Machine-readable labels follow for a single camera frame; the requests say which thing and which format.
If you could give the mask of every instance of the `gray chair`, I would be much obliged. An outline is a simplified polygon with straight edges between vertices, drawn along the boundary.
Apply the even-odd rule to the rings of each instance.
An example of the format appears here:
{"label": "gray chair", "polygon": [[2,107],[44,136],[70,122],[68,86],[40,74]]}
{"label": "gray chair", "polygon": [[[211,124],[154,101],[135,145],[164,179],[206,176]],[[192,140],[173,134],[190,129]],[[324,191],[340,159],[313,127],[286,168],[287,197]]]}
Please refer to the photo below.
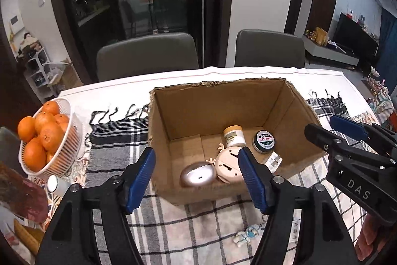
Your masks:
{"label": "gray chair", "polygon": [[303,40],[281,32],[241,30],[236,40],[234,66],[304,68]]}
{"label": "gray chair", "polygon": [[187,33],[132,38],[104,46],[97,54],[99,81],[198,68],[195,42]]}
{"label": "gray chair", "polygon": [[26,177],[18,161],[20,144],[21,140],[16,134],[5,127],[0,127],[0,161]]}

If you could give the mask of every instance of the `hand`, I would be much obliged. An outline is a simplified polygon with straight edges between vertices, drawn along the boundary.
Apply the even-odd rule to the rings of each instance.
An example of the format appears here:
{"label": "hand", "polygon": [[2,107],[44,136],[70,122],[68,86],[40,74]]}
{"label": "hand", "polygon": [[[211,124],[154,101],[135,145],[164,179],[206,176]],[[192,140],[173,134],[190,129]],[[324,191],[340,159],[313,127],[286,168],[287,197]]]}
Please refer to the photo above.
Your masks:
{"label": "hand", "polygon": [[363,261],[372,253],[374,249],[373,243],[378,236],[380,237],[380,241],[377,250],[380,252],[390,238],[391,231],[392,227],[383,227],[376,217],[367,213],[355,246],[359,261]]}

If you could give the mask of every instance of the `white jar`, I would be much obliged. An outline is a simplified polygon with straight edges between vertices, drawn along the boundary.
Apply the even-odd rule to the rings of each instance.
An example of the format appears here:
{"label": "white jar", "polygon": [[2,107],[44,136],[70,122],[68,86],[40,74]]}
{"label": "white jar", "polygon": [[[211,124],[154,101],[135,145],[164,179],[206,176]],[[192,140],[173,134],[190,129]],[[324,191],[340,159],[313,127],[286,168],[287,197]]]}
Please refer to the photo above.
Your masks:
{"label": "white jar", "polygon": [[47,181],[47,191],[61,198],[65,195],[70,186],[71,184],[69,182],[63,181],[56,175],[51,175]]}
{"label": "white jar", "polygon": [[234,125],[226,128],[224,130],[224,137],[226,141],[226,147],[245,146],[245,139],[244,139],[243,129],[241,128],[241,126]]}

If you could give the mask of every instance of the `light switch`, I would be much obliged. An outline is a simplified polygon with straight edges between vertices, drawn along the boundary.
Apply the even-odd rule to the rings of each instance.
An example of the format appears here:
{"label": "light switch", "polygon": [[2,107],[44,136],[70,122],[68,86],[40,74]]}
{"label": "light switch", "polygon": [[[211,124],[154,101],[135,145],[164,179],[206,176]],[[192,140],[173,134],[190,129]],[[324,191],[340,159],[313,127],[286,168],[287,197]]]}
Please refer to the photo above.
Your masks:
{"label": "light switch", "polygon": [[44,0],[38,0],[38,6],[41,7],[44,5]]}

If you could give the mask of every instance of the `television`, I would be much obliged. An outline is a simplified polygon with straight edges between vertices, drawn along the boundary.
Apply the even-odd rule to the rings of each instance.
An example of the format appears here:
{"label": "television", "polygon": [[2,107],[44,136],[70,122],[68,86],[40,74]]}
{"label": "television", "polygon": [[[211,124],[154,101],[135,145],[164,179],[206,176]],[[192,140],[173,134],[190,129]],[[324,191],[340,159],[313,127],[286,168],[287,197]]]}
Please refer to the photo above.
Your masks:
{"label": "television", "polygon": [[332,41],[345,51],[353,51],[359,59],[372,61],[378,43],[361,29],[354,20],[341,13]]}

